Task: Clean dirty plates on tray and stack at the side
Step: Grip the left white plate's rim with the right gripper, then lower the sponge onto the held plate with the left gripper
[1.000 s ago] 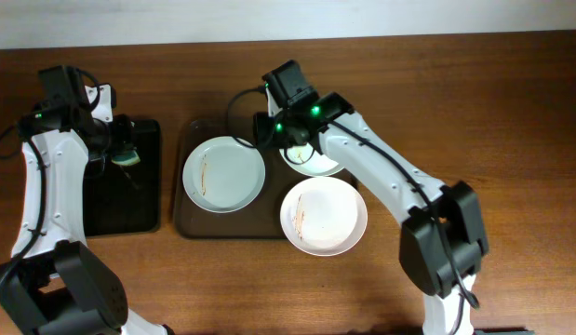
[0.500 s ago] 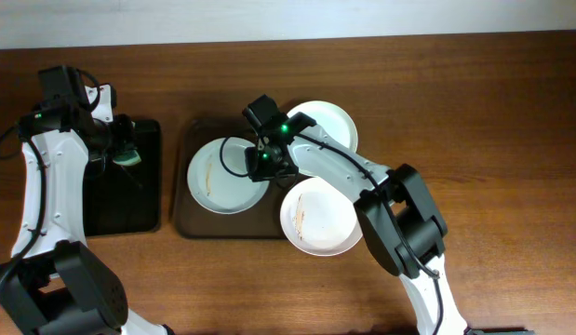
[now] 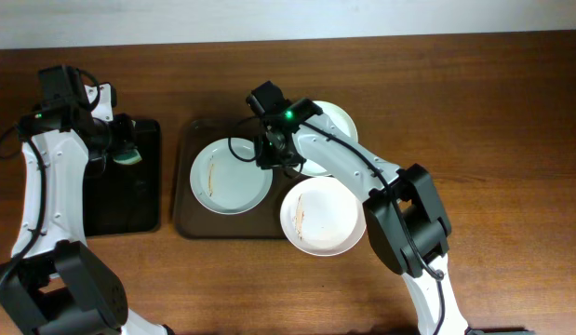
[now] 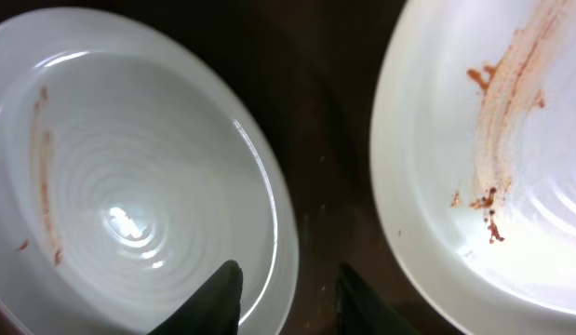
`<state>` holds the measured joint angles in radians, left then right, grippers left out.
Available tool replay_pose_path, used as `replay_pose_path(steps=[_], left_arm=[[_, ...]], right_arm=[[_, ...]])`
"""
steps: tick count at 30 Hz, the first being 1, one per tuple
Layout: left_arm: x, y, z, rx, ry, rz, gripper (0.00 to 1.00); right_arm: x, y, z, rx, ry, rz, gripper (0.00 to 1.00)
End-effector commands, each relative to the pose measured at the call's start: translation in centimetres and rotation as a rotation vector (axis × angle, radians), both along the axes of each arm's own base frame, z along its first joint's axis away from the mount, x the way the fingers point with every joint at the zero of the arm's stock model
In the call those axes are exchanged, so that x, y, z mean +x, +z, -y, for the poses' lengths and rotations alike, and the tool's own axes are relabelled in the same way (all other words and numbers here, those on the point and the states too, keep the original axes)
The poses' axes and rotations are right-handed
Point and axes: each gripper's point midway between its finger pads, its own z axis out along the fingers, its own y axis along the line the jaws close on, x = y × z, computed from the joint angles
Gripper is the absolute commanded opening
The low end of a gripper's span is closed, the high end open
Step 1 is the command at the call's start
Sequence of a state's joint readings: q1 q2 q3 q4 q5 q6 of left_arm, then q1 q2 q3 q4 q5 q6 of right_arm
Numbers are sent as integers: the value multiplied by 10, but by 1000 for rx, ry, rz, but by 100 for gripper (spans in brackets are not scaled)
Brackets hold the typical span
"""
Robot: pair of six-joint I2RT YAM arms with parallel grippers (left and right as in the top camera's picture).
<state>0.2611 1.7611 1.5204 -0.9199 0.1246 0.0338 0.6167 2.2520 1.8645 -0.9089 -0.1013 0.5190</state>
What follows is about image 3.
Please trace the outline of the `green scrubbing sponge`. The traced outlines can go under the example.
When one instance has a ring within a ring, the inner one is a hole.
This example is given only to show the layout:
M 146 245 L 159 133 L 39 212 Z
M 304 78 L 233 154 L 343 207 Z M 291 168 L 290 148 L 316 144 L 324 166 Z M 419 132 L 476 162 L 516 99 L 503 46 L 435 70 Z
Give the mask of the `green scrubbing sponge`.
M 113 154 L 112 159 L 118 165 L 132 166 L 138 164 L 142 160 L 142 157 L 139 151 L 133 148 L 118 154 Z

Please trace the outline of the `pale blue plate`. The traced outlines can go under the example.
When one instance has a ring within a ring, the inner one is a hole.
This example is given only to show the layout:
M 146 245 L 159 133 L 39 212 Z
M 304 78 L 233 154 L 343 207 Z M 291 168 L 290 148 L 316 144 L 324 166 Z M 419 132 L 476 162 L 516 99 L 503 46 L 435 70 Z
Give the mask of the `pale blue plate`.
M 236 215 L 256 207 L 269 193 L 273 171 L 263 170 L 255 162 L 237 159 L 253 157 L 254 144 L 232 138 L 213 141 L 194 159 L 190 170 L 190 186 L 197 201 L 208 210 L 222 215 Z

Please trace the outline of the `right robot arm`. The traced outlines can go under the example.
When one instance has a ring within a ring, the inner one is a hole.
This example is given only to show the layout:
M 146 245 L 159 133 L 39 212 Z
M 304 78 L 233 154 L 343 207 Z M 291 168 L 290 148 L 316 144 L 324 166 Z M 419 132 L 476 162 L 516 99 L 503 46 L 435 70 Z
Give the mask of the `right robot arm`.
M 345 135 L 307 98 L 286 99 L 267 81 L 246 103 L 261 123 L 256 165 L 294 168 L 311 160 L 361 202 L 369 243 L 379 260 L 401 275 L 421 334 L 467 334 L 470 327 L 449 278 L 451 223 L 429 172 L 390 163 Z

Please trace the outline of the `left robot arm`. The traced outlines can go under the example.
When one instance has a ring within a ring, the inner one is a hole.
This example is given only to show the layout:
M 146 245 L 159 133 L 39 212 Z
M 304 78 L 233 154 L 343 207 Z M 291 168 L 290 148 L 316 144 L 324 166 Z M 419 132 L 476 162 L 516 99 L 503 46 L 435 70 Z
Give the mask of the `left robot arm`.
M 119 277 L 88 247 L 147 232 L 161 209 L 161 131 L 116 114 L 116 92 L 68 65 L 41 70 L 43 98 L 16 125 L 24 209 L 0 307 L 25 334 L 167 334 L 133 312 Z

